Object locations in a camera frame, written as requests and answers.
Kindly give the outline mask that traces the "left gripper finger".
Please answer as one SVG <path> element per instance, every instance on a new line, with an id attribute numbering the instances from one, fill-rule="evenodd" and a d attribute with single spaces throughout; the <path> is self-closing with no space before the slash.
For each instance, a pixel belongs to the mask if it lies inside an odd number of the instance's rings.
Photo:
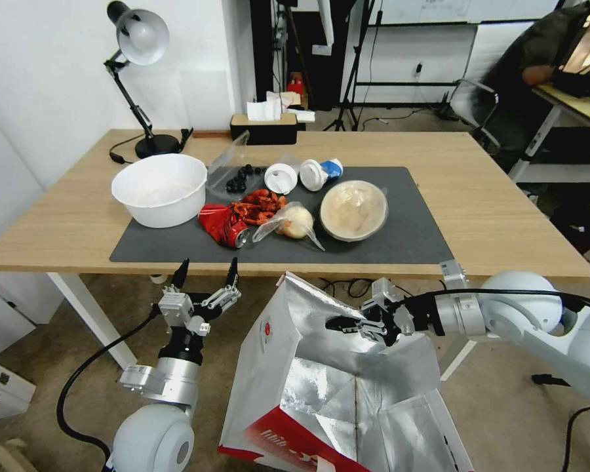
<path id="1" fill-rule="evenodd" d="M 170 284 L 165 287 L 165 295 L 179 294 L 182 292 L 187 278 L 188 267 L 189 259 L 185 258 L 180 267 L 173 273 Z"/>
<path id="2" fill-rule="evenodd" d="M 241 297 L 241 292 L 237 286 L 238 280 L 238 257 L 234 257 L 227 273 L 225 286 L 201 301 L 200 304 L 197 304 L 196 314 L 206 323 L 224 314 Z"/>

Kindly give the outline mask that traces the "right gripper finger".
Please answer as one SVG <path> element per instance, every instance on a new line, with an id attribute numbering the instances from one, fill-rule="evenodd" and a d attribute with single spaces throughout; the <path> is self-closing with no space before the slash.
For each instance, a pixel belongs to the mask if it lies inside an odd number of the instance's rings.
<path id="1" fill-rule="evenodd" d="M 343 334 L 360 334 L 364 339 L 391 346 L 389 331 L 381 321 L 370 321 L 368 319 L 356 319 L 346 316 L 331 317 L 326 320 L 325 328 L 341 332 Z"/>
<path id="2" fill-rule="evenodd" d="M 382 322 L 383 314 L 385 313 L 385 302 L 383 298 L 370 298 L 361 305 L 361 313 L 365 319 L 373 322 Z"/>

